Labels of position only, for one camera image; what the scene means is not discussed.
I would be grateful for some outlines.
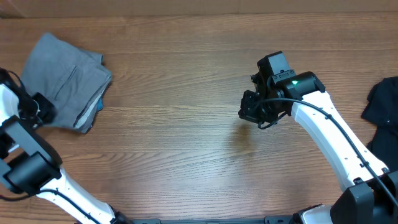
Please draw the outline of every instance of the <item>wall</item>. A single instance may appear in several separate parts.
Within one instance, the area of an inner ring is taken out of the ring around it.
[[[398,0],[0,0],[3,17],[398,11]]]

